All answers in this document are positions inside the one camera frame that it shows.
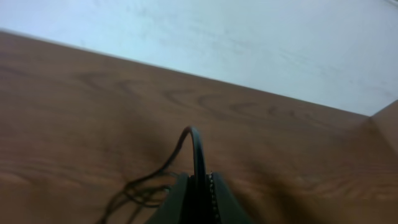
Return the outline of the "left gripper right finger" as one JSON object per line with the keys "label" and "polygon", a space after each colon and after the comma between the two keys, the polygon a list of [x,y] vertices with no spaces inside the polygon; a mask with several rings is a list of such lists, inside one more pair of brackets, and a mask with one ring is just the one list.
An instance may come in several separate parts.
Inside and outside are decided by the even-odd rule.
{"label": "left gripper right finger", "polygon": [[252,224],[219,172],[208,174],[211,211],[217,224]]}

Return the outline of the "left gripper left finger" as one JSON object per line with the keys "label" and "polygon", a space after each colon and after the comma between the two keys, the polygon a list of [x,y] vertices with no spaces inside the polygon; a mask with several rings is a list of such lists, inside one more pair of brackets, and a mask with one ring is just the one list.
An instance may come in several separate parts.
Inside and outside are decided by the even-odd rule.
{"label": "left gripper left finger", "polygon": [[187,173],[177,178],[168,196],[145,224],[191,224],[194,215],[194,179]]}

